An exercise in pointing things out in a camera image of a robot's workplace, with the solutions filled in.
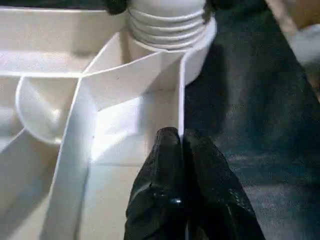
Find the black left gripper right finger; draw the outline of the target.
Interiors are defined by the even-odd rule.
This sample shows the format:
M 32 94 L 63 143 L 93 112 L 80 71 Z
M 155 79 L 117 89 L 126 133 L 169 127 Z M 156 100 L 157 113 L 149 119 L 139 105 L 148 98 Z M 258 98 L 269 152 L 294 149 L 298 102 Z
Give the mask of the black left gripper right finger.
M 183 159 L 196 239 L 265 239 L 244 188 L 210 137 L 187 129 Z

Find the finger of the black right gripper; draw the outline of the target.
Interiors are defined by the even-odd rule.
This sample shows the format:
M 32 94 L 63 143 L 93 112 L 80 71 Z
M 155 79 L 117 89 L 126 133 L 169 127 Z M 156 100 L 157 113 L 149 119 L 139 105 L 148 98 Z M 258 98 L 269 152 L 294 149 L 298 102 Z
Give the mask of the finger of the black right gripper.
M 205 25 L 207 25 L 215 16 L 215 12 L 217 11 L 217 9 L 218 7 L 214 0 L 205 1 L 205 6 L 203 7 L 203 20 Z
M 126 11 L 128 0 L 105 0 L 104 4 L 110 15 L 119 15 Z

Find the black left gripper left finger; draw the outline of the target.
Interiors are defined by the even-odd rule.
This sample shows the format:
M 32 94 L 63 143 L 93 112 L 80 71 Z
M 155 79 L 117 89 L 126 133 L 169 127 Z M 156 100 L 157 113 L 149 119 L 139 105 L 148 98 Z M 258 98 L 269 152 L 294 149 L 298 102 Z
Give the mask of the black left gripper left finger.
M 187 225 L 185 166 L 175 127 L 164 127 L 135 178 L 125 240 L 183 240 Z

